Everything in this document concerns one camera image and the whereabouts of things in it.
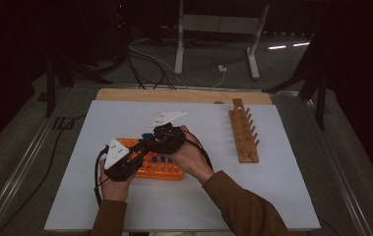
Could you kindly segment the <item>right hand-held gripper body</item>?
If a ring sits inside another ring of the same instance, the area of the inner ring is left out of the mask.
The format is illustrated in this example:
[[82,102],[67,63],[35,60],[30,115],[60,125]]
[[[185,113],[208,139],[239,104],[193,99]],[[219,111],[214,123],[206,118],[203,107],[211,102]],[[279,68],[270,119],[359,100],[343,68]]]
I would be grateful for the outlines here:
[[162,154],[173,154],[184,144],[186,138],[179,127],[174,127],[171,122],[186,115],[185,111],[160,112],[150,127],[153,134],[150,137],[150,149]]

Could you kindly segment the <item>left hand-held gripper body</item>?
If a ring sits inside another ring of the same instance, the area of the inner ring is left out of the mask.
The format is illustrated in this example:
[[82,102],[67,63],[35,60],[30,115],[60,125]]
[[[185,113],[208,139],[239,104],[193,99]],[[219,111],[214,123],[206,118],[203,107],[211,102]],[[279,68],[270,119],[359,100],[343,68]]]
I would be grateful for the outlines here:
[[108,147],[108,153],[104,162],[104,173],[113,181],[127,181],[136,172],[131,170],[130,160],[132,157],[143,154],[135,154],[130,151],[130,147],[138,140],[125,146],[120,140],[113,139]]

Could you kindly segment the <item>orange plastic tube rack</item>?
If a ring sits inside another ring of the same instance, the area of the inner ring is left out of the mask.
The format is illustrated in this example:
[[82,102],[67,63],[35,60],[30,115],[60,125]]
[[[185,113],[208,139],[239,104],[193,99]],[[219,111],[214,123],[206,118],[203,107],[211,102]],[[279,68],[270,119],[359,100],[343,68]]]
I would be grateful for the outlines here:
[[[128,146],[129,143],[136,141],[135,139],[128,138],[116,138],[120,140],[125,146]],[[144,165],[133,175],[138,178],[146,179],[159,179],[159,180],[170,180],[170,181],[180,181],[183,179],[183,171],[174,163],[173,167],[168,167],[168,157],[166,157],[166,165],[161,166],[160,157],[163,154],[157,152],[145,153]],[[158,164],[152,164],[152,157],[156,156],[158,159]]]

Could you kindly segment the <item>wooden tube rack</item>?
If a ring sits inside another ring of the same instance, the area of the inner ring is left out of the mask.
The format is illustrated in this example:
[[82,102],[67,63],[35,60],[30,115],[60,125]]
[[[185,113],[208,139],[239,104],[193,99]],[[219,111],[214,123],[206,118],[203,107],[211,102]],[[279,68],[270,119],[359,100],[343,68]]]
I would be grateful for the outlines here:
[[241,98],[232,99],[233,108],[228,111],[235,146],[240,163],[258,163],[258,133],[253,125],[252,114]]

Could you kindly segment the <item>person's left hand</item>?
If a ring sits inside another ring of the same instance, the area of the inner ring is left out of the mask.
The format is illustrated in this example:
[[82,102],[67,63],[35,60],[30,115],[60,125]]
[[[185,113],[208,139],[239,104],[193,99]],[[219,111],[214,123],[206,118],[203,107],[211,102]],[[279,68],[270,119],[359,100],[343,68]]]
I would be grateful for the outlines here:
[[101,196],[104,200],[125,202],[128,198],[129,188],[132,180],[131,176],[127,181],[116,182],[109,179],[104,173],[104,160],[99,162],[100,175],[99,175],[99,188]]

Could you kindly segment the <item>person's right hand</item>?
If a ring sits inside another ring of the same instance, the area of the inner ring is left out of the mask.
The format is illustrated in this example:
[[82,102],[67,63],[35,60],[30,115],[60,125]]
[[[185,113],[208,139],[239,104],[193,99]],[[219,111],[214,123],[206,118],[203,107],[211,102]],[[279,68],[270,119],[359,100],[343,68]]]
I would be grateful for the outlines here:
[[196,178],[201,184],[204,184],[215,172],[206,162],[198,140],[189,132],[185,125],[182,125],[180,129],[185,135],[186,142],[177,152],[171,154],[169,157],[182,170]]

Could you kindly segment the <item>white table board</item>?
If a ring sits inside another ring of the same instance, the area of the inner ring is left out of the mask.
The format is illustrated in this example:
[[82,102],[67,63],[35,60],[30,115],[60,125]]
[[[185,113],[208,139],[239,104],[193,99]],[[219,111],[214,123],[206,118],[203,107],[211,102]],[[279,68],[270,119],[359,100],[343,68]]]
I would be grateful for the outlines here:
[[[260,160],[248,164],[238,160],[229,109],[227,104],[93,101],[47,217],[46,230],[92,228],[98,210],[93,192],[98,153],[114,138],[138,138],[149,132],[157,115],[170,111],[182,112],[174,125],[186,125],[200,140],[214,169],[272,203],[289,229],[319,228],[277,108],[251,106]],[[130,186],[125,218],[128,231],[217,231],[226,227],[218,208],[190,175],[180,181],[136,179]]]

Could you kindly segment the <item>black metal stand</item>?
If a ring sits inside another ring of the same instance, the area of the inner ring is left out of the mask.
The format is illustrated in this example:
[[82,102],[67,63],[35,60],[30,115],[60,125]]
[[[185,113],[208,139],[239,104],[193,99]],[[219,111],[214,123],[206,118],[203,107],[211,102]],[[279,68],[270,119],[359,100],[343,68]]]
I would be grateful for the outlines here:
[[304,84],[298,96],[303,100],[307,100],[316,95],[315,120],[322,130],[325,129],[326,90],[331,66],[330,60],[333,56],[333,50],[329,49],[328,46],[329,42],[323,35],[314,33],[293,75],[288,80],[274,87],[263,89],[263,92],[277,93],[303,81]]
[[50,117],[56,107],[56,80],[64,87],[70,87],[74,83],[70,69],[75,69],[77,72],[82,73],[89,79],[98,84],[110,85],[111,81],[103,79],[94,72],[88,70],[81,64],[75,62],[69,57],[48,50],[45,52],[45,65],[46,65],[46,96],[47,102],[46,117]]

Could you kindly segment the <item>white metal stand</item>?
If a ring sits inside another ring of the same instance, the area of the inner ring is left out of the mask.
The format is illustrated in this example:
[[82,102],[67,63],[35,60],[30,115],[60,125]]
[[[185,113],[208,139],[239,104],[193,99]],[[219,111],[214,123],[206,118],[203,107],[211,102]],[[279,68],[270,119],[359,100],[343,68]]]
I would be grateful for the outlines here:
[[261,14],[258,18],[193,15],[184,13],[184,0],[179,0],[178,36],[174,73],[176,75],[181,75],[183,72],[184,31],[241,33],[252,34],[254,36],[252,45],[246,48],[246,56],[251,77],[254,80],[259,79],[260,72],[258,69],[255,53],[264,29],[266,17],[269,10],[270,5],[264,4]]

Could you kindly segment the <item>black floor socket frame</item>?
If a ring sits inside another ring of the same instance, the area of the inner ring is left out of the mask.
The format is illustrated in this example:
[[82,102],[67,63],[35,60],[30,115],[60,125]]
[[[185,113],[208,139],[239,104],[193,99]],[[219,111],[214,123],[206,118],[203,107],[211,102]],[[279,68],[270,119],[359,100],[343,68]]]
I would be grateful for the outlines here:
[[72,130],[75,120],[69,117],[57,117],[53,123],[53,130]]

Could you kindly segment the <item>metal floor rail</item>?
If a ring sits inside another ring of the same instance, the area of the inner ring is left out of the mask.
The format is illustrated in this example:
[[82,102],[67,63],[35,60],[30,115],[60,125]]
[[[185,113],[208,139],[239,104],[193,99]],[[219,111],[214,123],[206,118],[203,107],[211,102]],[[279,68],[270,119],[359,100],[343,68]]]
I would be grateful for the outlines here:
[[56,113],[71,90],[63,88],[46,117],[44,108],[31,99],[0,134],[0,223],[31,168],[51,129]]
[[309,116],[310,123],[319,137],[322,146],[325,149],[326,159],[330,165],[331,172],[338,185],[345,207],[356,228],[358,236],[373,236],[371,227],[363,213],[363,210],[354,194],[338,160],[336,152],[328,140],[327,134],[323,131],[316,121],[316,107],[311,100],[304,101],[304,108]]

